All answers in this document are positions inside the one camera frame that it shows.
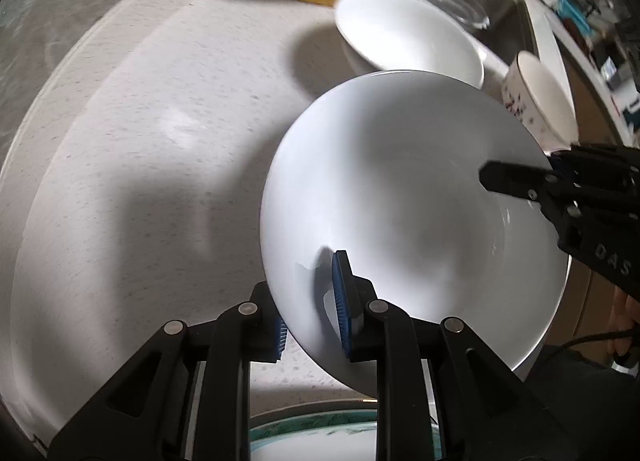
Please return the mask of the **right hand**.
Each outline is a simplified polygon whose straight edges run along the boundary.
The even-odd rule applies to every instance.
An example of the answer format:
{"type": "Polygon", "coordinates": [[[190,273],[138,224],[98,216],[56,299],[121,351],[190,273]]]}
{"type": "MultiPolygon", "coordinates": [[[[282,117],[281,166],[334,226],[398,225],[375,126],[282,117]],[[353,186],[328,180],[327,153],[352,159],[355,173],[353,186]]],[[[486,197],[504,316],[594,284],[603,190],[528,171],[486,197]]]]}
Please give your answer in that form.
{"type": "Polygon", "coordinates": [[[639,323],[639,302],[620,288],[615,288],[612,325],[614,331],[628,331],[639,323]]]}

